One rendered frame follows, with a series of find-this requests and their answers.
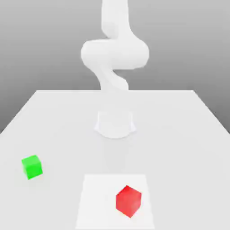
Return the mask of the small red cube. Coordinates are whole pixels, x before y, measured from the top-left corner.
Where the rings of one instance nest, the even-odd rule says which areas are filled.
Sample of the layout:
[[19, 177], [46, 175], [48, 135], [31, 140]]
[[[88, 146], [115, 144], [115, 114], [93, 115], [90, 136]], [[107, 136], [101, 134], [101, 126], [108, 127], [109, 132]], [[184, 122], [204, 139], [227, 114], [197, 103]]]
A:
[[115, 197], [115, 207], [118, 211], [131, 218], [142, 203], [142, 193], [126, 185]]

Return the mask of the small green cube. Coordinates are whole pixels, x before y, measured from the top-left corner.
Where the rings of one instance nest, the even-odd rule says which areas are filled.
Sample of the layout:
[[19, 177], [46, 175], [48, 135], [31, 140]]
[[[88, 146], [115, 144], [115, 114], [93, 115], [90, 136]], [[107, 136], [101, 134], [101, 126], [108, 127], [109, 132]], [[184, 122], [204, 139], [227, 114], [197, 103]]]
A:
[[28, 180], [43, 174], [42, 163], [37, 155], [32, 155], [21, 160], [23, 171]]

